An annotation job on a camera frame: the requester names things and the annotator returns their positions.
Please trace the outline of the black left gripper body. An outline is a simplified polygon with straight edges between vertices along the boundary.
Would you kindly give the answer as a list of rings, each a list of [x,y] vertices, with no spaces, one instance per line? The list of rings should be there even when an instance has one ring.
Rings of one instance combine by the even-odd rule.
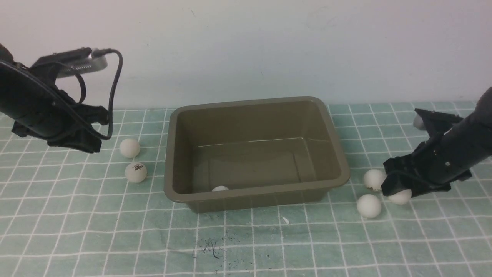
[[[12,133],[44,140],[50,147],[100,152],[102,139],[96,136],[92,124],[109,125],[110,111],[77,103],[63,90],[56,94],[44,90],[12,92]]]

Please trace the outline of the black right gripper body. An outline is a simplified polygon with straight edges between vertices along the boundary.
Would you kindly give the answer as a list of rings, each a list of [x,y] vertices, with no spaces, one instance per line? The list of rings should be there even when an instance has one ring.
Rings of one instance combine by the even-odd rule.
[[[471,177],[472,151],[466,147],[441,147],[421,143],[411,154],[389,158],[383,163],[384,196],[410,190],[412,197],[448,192],[451,183]]]

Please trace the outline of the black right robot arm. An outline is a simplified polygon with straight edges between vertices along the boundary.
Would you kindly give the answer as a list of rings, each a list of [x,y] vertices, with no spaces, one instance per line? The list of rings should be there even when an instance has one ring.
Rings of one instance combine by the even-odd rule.
[[[454,181],[468,180],[470,169],[491,156],[492,90],[487,89],[466,118],[458,115],[415,109],[414,126],[426,131],[429,139],[407,155],[383,163],[386,179],[381,189],[389,197],[411,191],[412,197],[448,192]]]

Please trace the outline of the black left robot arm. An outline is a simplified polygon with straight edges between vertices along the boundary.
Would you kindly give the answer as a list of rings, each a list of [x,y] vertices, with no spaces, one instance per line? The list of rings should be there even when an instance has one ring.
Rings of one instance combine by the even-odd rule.
[[[35,137],[50,147],[97,153],[113,134],[113,100],[122,56],[110,91],[108,108],[84,104],[82,74],[107,67],[112,49],[83,47],[39,58],[32,66],[16,62],[1,47],[0,110],[13,120],[12,133]]]

